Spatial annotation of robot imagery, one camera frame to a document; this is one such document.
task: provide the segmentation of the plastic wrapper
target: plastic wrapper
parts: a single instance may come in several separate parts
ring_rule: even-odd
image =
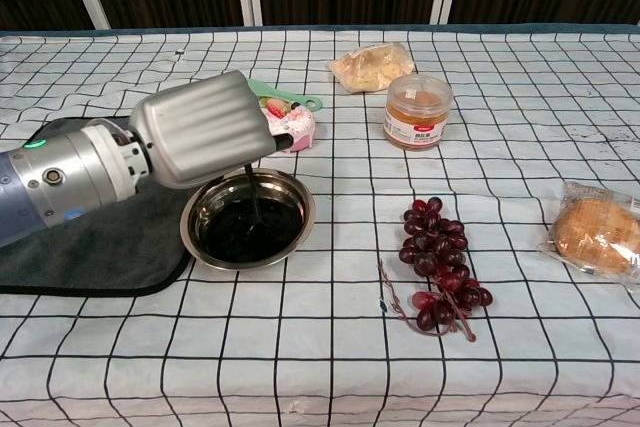
[[[386,89],[413,67],[411,55],[398,43],[362,47],[329,62],[333,75],[351,93]]]
[[[539,250],[583,272],[637,291],[640,199],[566,182],[560,212]]]

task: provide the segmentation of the bread roll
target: bread roll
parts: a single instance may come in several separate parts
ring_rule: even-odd
[[[638,262],[640,226],[614,202],[584,199],[560,215],[553,241],[558,252],[575,264],[602,274],[621,274]]]

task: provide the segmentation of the dark sauce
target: dark sauce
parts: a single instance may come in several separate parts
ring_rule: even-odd
[[[302,228],[302,215],[294,206],[274,199],[258,198],[251,180],[252,196],[225,206],[205,232],[207,253],[226,262],[256,262],[285,249]]]

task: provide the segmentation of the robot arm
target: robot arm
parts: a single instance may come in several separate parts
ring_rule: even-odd
[[[292,142],[271,135],[239,72],[159,92],[135,107],[126,130],[99,119],[0,153],[0,247],[125,200],[143,177],[191,188]]]

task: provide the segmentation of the white tablecloth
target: white tablecloth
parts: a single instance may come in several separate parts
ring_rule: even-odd
[[[452,85],[438,148],[396,149],[385,92],[349,95],[331,78],[328,60],[383,40]],[[638,301],[536,252],[563,179],[640,196],[640,35],[4,37],[0,55],[0,150],[48,120],[127,115],[233,69],[325,102],[311,149],[261,161],[315,195],[317,224],[287,262],[192,264],[136,299],[1,295],[0,425],[640,423]],[[383,309],[378,257],[415,315],[400,216],[431,195],[466,223],[473,272],[495,298],[470,320],[475,343],[420,336]]]

